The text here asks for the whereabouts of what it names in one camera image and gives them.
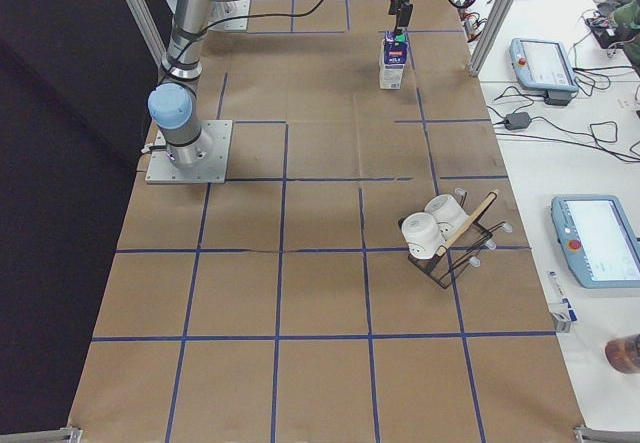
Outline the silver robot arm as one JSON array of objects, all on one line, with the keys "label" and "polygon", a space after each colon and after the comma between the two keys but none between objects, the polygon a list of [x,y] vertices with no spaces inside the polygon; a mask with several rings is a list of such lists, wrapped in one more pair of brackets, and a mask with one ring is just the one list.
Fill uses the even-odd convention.
[{"label": "silver robot arm", "polygon": [[[165,139],[169,165],[186,170],[197,168],[213,157],[215,140],[195,116],[195,92],[186,84],[197,80],[204,37],[214,26],[210,21],[215,3],[241,0],[178,0],[170,43],[163,56],[159,84],[148,97],[148,109]],[[395,17],[394,29],[385,33],[388,51],[406,41],[404,36],[413,11],[410,0],[390,0],[388,13]]]}]

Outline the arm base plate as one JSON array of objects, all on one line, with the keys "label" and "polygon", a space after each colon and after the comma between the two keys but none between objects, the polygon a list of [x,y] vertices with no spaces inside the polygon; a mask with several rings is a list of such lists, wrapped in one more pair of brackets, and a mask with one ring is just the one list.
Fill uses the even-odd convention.
[{"label": "arm base plate", "polygon": [[251,0],[214,2],[210,14],[210,31],[245,32]]},{"label": "arm base plate", "polygon": [[226,180],[232,140],[231,120],[198,120],[199,138],[188,146],[168,144],[160,130],[150,152],[145,181],[149,184],[222,184]]}]

